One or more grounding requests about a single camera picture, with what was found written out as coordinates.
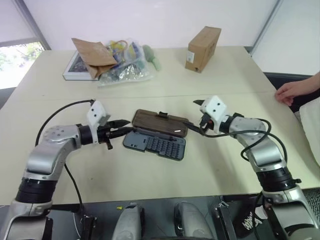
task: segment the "cardboard box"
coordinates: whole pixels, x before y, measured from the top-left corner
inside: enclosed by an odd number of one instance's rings
[[[220,32],[221,28],[205,26],[191,40],[186,54],[186,69],[201,73],[215,53]]]

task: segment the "white wall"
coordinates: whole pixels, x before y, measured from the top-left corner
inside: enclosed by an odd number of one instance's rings
[[[12,0],[0,1],[0,43],[34,38],[35,34]]]
[[[152,47],[186,47],[205,26],[222,28],[219,45],[252,46],[276,0],[25,0],[53,50],[71,38],[134,38]]]
[[[320,1],[284,0],[252,57],[264,72],[319,72]]]

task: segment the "human hand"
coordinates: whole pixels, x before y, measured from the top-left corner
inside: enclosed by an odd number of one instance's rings
[[[320,87],[319,80],[314,76],[302,81],[285,83],[275,93],[275,99],[283,104],[291,106],[294,98],[315,92]]]

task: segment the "brown paper bag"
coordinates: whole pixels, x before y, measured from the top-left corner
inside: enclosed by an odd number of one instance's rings
[[[101,42],[71,38],[92,79],[112,68],[117,61]]]

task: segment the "table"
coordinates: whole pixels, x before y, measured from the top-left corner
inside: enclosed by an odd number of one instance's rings
[[[98,88],[93,81],[65,81],[62,77],[74,51],[45,51],[10,97],[10,101],[90,98],[137,98],[233,93],[265,93],[275,89],[243,47],[217,47],[202,71],[185,69],[186,48],[156,49],[162,71],[150,81]]]
[[[273,94],[225,93],[219,96],[231,113],[269,120],[272,132],[286,145],[292,176],[302,180],[302,188],[318,187],[320,168],[303,129],[290,109],[277,103]],[[192,101],[209,96],[105,97],[99,100],[112,114],[110,120],[131,120],[135,111],[141,108],[186,117],[197,123],[202,114]],[[0,111],[0,136],[3,139],[0,144],[1,205],[10,204],[17,193],[41,124],[68,103],[70,99],[9,100]],[[88,109],[86,103],[70,107],[52,119],[48,127],[85,124]],[[107,150],[104,144],[86,145],[73,152],[67,164],[84,202],[245,194],[261,190],[252,167],[240,157],[243,147],[235,139],[209,139],[193,131],[189,131],[185,139],[187,145],[182,161],[124,148],[123,137],[120,137],[112,140],[113,150]],[[53,201],[55,204],[78,202],[65,171],[56,186]]]

